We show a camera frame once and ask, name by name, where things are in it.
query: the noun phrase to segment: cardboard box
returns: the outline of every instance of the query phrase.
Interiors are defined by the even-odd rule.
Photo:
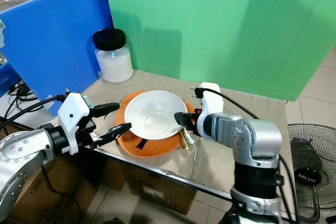
[[[110,158],[107,159],[100,182],[114,190],[121,191],[126,180],[119,161]]]
[[[185,215],[189,212],[196,189],[131,165],[121,167],[132,194]]]
[[[97,190],[69,157],[60,157],[46,167],[51,185],[57,191],[73,196],[83,216]],[[68,224],[78,223],[79,212],[69,197],[52,192],[41,171],[25,184],[6,223]]]

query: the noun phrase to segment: orange plate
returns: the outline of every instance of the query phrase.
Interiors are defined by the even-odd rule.
[[[137,95],[144,93],[145,91],[137,91],[129,96],[127,96],[124,100],[122,100],[120,104],[120,109],[117,110],[116,117],[115,117],[115,125],[119,125],[121,123],[125,123],[124,119],[124,113],[127,105],[129,102],[136,97]],[[187,106],[188,112],[193,113],[194,108],[193,106],[184,101],[185,105]],[[170,152],[171,150],[178,147],[180,142],[180,137],[178,134],[173,135],[170,138],[166,138],[163,140],[156,140],[151,141],[148,140],[142,149],[137,148],[137,145],[142,141],[142,139],[136,135],[134,135],[131,131],[127,131],[126,133],[122,134],[118,138],[118,142],[121,145],[121,147],[130,155],[135,157],[155,157],[162,154],[165,154],[167,152]]]

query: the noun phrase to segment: green backdrop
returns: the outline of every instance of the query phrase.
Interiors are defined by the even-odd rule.
[[[295,100],[336,41],[336,0],[109,0],[136,69]]]

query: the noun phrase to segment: blue board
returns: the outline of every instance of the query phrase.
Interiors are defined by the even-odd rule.
[[[0,13],[1,52],[40,100],[98,79],[92,35],[111,27],[107,0],[32,0]],[[56,102],[49,110],[57,114]]]

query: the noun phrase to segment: table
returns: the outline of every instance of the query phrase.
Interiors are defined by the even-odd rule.
[[[190,89],[190,87],[198,86],[199,83],[197,82],[182,81],[136,70],[133,77],[122,84],[110,84],[103,81],[103,79],[99,79],[84,91],[83,95],[86,95],[93,105],[98,105],[109,102],[121,102],[124,97],[134,91],[166,90],[190,102],[195,108],[202,108],[199,100],[192,97],[194,92]],[[282,135],[280,153],[287,161],[293,173],[284,103],[271,98],[225,89],[222,89],[222,93],[230,96],[254,112],[261,119],[270,120],[278,126]],[[226,113],[251,118],[228,101],[224,101],[224,111]],[[105,119],[103,117],[94,119],[97,125],[97,131],[105,133],[108,129],[112,128],[114,126],[114,116],[115,113],[110,113]],[[234,184],[234,159],[232,150],[224,145],[206,140],[202,137],[195,137],[195,140],[195,144],[191,145],[188,151],[178,147],[167,154],[153,158],[133,157],[126,153],[117,141],[106,144],[100,147],[100,149],[97,149],[97,151],[187,183],[198,190],[217,197],[231,199],[230,189]],[[288,178],[285,172],[282,172],[282,174],[285,177],[284,192],[291,213],[293,213],[293,203]]]

